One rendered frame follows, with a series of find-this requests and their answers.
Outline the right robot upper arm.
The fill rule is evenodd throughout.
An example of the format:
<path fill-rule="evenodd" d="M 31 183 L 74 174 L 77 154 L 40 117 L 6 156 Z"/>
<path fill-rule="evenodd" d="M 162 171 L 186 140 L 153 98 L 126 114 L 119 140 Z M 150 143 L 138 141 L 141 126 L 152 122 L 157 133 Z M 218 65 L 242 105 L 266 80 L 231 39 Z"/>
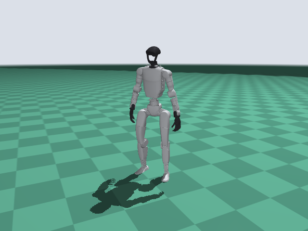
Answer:
<path fill-rule="evenodd" d="M 142 84 L 142 70 L 143 70 L 144 67 L 140 67 L 137 69 L 136 73 L 137 73 L 137 76 L 136 76 L 136 85 L 134 86 L 134 89 L 133 91 L 135 92 L 140 92 L 141 91 L 141 84 Z"/>

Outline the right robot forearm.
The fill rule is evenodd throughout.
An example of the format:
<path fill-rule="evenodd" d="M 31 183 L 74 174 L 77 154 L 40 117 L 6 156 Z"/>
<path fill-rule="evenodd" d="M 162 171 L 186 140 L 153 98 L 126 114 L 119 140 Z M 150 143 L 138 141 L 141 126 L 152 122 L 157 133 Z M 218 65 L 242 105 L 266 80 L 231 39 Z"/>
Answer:
<path fill-rule="evenodd" d="M 137 99 L 138 99 L 138 95 L 139 95 L 138 92 L 133 91 L 133 93 L 132 93 L 132 98 L 131 98 L 130 108 L 131 108 L 131 105 L 132 105 L 132 104 L 134 104 L 135 107 L 136 107 L 136 102 L 137 102 Z"/>

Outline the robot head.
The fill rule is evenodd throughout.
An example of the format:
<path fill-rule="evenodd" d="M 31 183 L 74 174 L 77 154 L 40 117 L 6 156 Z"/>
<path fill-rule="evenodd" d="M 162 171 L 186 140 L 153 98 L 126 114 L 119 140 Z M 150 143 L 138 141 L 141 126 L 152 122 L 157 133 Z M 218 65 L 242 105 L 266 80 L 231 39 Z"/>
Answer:
<path fill-rule="evenodd" d="M 150 48 L 147 49 L 146 54 L 147 54 L 147 60 L 148 62 L 151 64 L 151 66 L 149 66 L 149 68 L 157 68 L 155 67 L 155 65 L 157 64 L 157 56 L 161 53 L 160 49 L 158 47 L 152 46 Z M 153 57 L 155 57 L 154 61 L 150 61 L 149 60 L 149 55 L 152 55 Z M 159 65 L 158 65 L 159 66 Z M 159 66 L 160 67 L 160 66 Z"/>

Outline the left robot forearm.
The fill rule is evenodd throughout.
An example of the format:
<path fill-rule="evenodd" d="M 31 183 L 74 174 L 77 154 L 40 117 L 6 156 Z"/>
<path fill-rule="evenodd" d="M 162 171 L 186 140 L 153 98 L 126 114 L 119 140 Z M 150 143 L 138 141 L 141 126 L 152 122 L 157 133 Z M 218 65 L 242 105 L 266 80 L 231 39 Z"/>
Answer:
<path fill-rule="evenodd" d="M 176 95 L 175 90 L 174 90 L 174 93 L 175 93 L 175 98 L 172 98 L 170 100 L 171 100 L 171 103 L 172 103 L 173 112 L 176 111 L 177 115 L 179 116 L 180 115 L 180 107 L 179 107 L 179 104 L 178 104 L 178 99 L 177 99 L 177 95 Z"/>

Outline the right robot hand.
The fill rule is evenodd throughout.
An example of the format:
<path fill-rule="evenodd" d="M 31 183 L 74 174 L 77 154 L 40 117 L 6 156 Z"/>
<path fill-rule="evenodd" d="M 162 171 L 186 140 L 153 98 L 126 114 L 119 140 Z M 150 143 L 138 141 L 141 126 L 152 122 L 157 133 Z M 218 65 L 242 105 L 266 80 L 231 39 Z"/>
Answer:
<path fill-rule="evenodd" d="M 135 123 L 134 120 L 132 120 L 132 118 L 135 119 L 135 118 L 133 117 L 133 110 L 135 110 L 135 105 L 132 104 L 132 105 L 131 105 L 131 108 L 129 108 L 129 109 L 130 109 L 130 113 L 129 113 L 129 115 L 130 115 L 130 120 L 131 120 L 132 123 Z"/>

